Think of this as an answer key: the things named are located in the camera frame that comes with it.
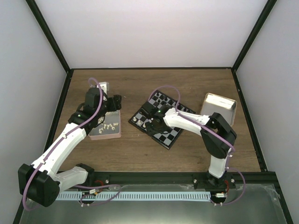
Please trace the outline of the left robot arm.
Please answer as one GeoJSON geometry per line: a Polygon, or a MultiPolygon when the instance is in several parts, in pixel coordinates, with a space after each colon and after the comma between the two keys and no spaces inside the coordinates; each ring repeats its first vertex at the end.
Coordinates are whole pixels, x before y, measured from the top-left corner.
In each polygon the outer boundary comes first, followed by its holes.
{"type": "Polygon", "coordinates": [[[100,122],[106,113],[121,109],[120,95],[107,96],[104,86],[90,88],[85,100],[71,115],[64,130],[53,144],[31,165],[23,164],[18,170],[19,189],[22,194],[23,207],[30,211],[27,200],[48,207],[54,203],[59,193],[78,187],[89,189],[95,193],[94,169],[85,164],[78,164],[74,168],[59,173],[62,163],[72,150],[81,142],[100,122]]]}

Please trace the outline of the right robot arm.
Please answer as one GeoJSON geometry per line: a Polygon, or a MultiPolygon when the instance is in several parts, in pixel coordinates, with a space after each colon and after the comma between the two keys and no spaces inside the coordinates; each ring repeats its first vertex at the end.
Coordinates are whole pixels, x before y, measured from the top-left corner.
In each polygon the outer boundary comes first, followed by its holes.
{"type": "Polygon", "coordinates": [[[149,102],[142,105],[141,114],[149,120],[145,123],[149,135],[170,132],[175,127],[199,135],[211,155],[206,182],[213,188],[224,184],[228,158],[235,151],[237,134],[221,114],[198,115],[181,111],[177,106],[157,108],[149,102]]]}

